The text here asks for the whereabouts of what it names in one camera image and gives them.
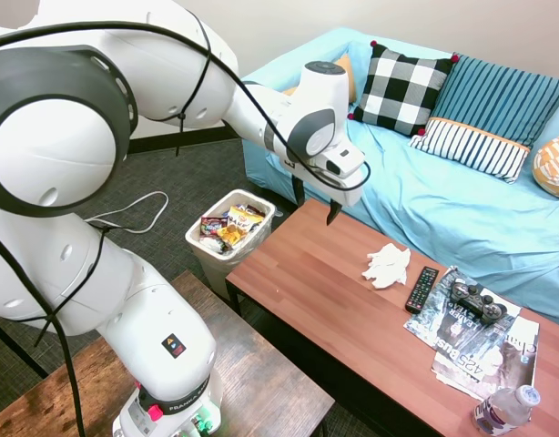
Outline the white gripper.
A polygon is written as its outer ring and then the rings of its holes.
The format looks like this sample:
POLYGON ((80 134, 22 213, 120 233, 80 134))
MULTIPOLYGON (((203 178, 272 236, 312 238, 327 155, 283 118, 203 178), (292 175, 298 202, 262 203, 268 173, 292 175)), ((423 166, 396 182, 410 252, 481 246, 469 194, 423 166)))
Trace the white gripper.
POLYGON ((305 203, 304 184, 307 183, 330 199, 326 217, 329 226, 338 217, 342 206, 354 206, 361 198, 366 176, 361 169, 366 164, 363 154, 319 154, 306 165, 279 158, 280 165, 291 174, 291 185, 296 204, 305 203))

